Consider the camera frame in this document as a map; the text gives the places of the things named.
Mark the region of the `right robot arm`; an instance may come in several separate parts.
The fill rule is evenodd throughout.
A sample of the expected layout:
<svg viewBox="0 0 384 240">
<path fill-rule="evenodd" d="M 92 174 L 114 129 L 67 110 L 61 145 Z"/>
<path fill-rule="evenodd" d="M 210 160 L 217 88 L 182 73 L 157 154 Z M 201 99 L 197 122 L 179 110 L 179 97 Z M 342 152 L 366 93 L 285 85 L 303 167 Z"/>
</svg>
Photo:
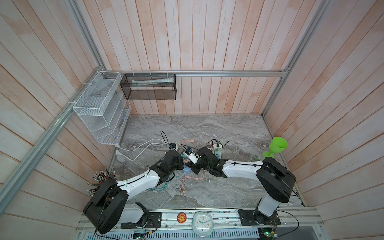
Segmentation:
<svg viewBox="0 0 384 240">
<path fill-rule="evenodd" d="M 257 217 L 271 217 L 281 203 L 288 203 L 296 183 L 296 176 L 274 158 L 263 161 L 241 162 L 218 159 L 211 150 L 203 147 L 197 151 L 185 150 L 190 161 L 186 165 L 198 174 L 206 170 L 218 178 L 245 178 L 259 181 L 267 194 L 254 212 Z"/>
</svg>

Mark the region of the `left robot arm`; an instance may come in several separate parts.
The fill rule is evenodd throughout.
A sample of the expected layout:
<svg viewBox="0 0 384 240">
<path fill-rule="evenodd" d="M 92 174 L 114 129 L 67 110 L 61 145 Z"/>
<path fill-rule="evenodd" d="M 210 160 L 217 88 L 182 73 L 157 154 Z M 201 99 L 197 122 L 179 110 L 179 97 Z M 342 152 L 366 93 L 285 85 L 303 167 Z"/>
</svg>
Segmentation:
<svg viewBox="0 0 384 240">
<path fill-rule="evenodd" d="M 184 162 L 176 150 L 169 150 L 148 170 L 125 181 L 105 180 L 86 204 L 83 213 L 96 228 L 106 234 L 117 224 L 133 224 L 143 228 L 148 224 L 149 211 L 139 202 L 127 204 L 136 195 L 167 182 L 175 170 L 182 170 Z"/>
</svg>

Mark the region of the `blue power strip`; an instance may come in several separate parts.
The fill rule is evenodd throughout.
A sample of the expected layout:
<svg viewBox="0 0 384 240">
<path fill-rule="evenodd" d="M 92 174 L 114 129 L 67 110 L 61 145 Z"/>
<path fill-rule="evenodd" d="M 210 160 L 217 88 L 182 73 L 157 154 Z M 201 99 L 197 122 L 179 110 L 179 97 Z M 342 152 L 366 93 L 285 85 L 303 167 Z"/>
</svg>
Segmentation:
<svg viewBox="0 0 384 240">
<path fill-rule="evenodd" d="M 187 167 L 187 166 L 184 166 L 183 172 L 188 174 L 188 173 L 191 172 L 191 169 L 189 167 Z"/>
</svg>

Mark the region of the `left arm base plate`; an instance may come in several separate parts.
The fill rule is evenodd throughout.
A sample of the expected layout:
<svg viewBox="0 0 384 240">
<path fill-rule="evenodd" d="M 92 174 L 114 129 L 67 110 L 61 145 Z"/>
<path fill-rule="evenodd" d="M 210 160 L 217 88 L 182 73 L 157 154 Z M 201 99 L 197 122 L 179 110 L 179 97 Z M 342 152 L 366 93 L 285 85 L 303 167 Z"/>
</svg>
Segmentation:
<svg viewBox="0 0 384 240">
<path fill-rule="evenodd" d="M 161 212 L 149 212 L 139 220 L 138 223 L 122 223 L 121 229 L 144 229 L 153 228 L 158 229 L 161 227 L 162 213 Z"/>
</svg>

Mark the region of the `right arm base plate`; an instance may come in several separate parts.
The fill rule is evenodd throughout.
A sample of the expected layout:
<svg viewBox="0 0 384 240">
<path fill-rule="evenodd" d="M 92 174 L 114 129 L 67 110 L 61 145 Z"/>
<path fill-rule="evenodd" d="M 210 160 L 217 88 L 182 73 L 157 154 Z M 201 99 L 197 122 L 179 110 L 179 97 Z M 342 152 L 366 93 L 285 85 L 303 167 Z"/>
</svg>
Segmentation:
<svg viewBox="0 0 384 240">
<path fill-rule="evenodd" d="M 278 226 L 281 224 L 280 217 L 276 210 L 270 217 L 263 215 L 257 209 L 239 209 L 238 214 L 242 226 Z"/>
</svg>

